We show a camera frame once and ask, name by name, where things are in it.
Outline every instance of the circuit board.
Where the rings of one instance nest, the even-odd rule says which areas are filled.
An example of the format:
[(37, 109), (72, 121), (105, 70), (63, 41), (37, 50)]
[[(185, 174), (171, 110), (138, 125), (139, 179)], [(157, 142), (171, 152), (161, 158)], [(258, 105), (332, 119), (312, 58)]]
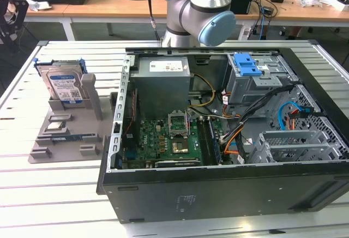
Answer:
[[(184, 120), (173, 119), (171, 130), (181, 130)], [(213, 120), (214, 133), (222, 135), (222, 125)], [(171, 137), (168, 120), (142, 120), (140, 124), (139, 146), (136, 150), (127, 150), (126, 160), (129, 169), (144, 168), (146, 161), (159, 160), (195, 160), (203, 164), (203, 157), (198, 137), (197, 122), (190, 119), (188, 136)]]

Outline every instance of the power supply label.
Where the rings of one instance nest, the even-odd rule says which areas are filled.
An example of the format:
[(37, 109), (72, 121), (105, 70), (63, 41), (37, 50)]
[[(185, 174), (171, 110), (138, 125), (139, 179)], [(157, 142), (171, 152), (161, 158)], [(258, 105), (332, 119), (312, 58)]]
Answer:
[(82, 103), (82, 97), (79, 88), (75, 83), (73, 75), (57, 75), (50, 76), (50, 81), (53, 89), (59, 99), (64, 103)]
[(150, 72), (182, 72), (182, 61), (152, 61), (149, 65)]

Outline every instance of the aluminum extrusion table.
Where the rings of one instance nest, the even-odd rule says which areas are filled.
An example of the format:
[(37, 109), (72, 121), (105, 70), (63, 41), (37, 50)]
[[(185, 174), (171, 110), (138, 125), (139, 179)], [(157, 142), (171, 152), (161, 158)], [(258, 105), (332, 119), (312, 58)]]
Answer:
[[(125, 47), (155, 41), (51, 41), (37, 46), (0, 99), (0, 237), (348, 237), (349, 194), (320, 212), (120, 224), (105, 195), (95, 193), (100, 161), (29, 164), (28, 154), (49, 108), (32, 59), (82, 57), (100, 96), (117, 91)], [(230, 41), (222, 46), (290, 47), (349, 116), (349, 75), (308, 41)], [(269, 230), (285, 231), (270, 234)]]

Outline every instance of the hard drive label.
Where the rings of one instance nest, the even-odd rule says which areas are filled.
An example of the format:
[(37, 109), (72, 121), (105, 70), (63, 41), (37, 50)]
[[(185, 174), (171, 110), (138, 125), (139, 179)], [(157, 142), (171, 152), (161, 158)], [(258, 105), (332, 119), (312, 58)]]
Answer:
[(59, 99), (64, 103), (81, 103), (82, 97), (75, 83), (73, 75), (57, 75), (50, 76), (51, 84), (58, 95)]

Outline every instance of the connector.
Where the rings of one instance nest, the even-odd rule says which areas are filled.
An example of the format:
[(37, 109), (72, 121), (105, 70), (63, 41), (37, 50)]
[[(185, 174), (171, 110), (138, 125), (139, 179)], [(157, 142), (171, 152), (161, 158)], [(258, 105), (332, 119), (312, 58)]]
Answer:
[(268, 7), (268, 6), (263, 6), (263, 12), (267, 16), (272, 16), (273, 12), (274, 12), (274, 9), (271, 8), (271, 7)]

